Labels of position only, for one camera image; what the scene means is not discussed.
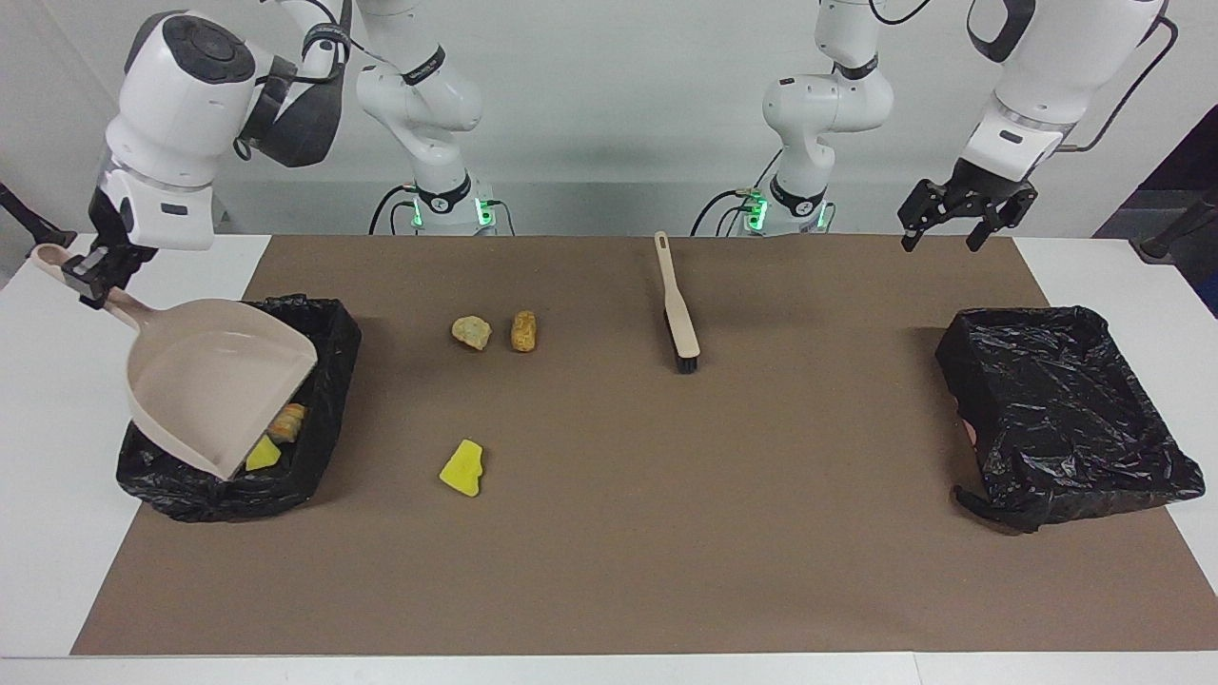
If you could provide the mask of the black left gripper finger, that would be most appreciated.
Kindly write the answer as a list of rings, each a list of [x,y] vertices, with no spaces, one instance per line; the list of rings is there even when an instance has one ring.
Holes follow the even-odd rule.
[[[914,252],[931,228],[948,221],[944,219],[948,215],[948,208],[944,208],[948,190],[945,184],[937,184],[931,179],[921,179],[914,184],[914,190],[899,208],[899,222],[903,225],[901,246],[907,254]]]
[[[1037,199],[1035,186],[1019,186],[1010,197],[980,201],[979,221],[966,238],[966,247],[970,252],[978,252],[993,234],[1019,225]]]

